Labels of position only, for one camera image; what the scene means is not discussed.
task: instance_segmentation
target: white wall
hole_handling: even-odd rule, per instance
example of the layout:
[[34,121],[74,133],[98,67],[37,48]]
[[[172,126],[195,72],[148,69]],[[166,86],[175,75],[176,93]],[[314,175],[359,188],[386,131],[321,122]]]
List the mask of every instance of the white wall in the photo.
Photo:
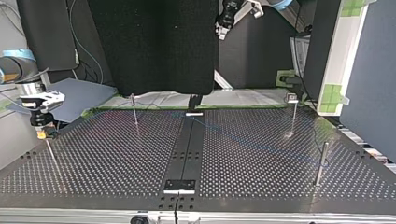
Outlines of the white wall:
[[[17,8],[16,0],[1,1]],[[2,9],[21,28],[21,23],[14,14],[5,7]],[[7,19],[3,10],[0,10],[0,52],[3,49],[26,49],[26,39]],[[13,85],[0,86],[0,91],[13,87]],[[16,91],[7,91],[4,94],[13,99],[18,97]],[[8,104],[6,98],[0,95],[0,169],[39,143],[35,130],[30,126],[29,116],[5,110],[5,104]]]

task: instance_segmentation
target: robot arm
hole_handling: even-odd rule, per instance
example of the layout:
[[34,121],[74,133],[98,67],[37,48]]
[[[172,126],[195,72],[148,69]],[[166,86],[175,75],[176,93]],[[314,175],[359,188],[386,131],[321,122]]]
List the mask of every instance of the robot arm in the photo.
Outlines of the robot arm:
[[223,11],[216,22],[216,33],[220,40],[224,40],[227,33],[248,13],[257,19],[264,15],[262,6],[280,11],[291,2],[292,0],[223,0]]
[[58,91],[47,91],[32,51],[11,49],[0,58],[0,85],[15,83],[20,92],[23,107],[31,111],[30,123],[39,139],[55,138],[57,130],[51,110],[62,105],[64,95]]

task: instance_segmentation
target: black curtain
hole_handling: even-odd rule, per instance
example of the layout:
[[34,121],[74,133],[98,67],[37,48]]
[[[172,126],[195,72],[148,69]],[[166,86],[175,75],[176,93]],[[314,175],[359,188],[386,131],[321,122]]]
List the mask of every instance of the black curtain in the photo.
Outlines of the black curtain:
[[209,94],[218,64],[218,0],[89,0],[120,94]]

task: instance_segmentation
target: green tape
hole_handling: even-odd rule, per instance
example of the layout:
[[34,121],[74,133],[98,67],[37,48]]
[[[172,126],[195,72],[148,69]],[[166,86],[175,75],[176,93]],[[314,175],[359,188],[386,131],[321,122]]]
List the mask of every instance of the green tape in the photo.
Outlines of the green tape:
[[294,70],[280,70],[277,71],[277,76],[276,76],[276,86],[277,87],[287,87],[287,88],[292,88],[292,84],[286,84],[286,82],[281,81],[280,79],[282,77],[295,77],[295,71]]
[[[281,105],[200,105],[198,109],[278,109],[278,108],[285,108],[288,107],[287,104]],[[92,109],[87,109],[82,112],[81,116],[84,119],[87,119],[93,116],[97,112],[103,112],[108,110],[133,110],[134,108],[131,106],[125,107],[116,107],[116,106],[104,106],[104,107],[97,107]],[[137,106],[136,110],[186,110],[186,106],[161,106],[161,108],[152,105],[152,106]]]
[[10,105],[11,103],[9,100],[1,100],[0,101],[0,113],[4,112],[7,110],[7,106]]
[[337,106],[342,101],[341,85],[325,85],[321,97],[320,112],[335,113]]
[[341,17],[357,17],[361,15],[361,9],[364,7],[364,0],[345,0]]

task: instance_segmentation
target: perforated metal table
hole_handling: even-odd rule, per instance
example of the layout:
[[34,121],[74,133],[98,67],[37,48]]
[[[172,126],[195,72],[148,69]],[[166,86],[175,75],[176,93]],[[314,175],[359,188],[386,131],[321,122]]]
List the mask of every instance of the perforated metal table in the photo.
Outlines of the perforated metal table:
[[[396,215],[396,176],[308,108],[112,110],[0,171],[1,208]],[[320,187],[321,146],[330,143]],[[195,194],[165,195],[167,180]]]

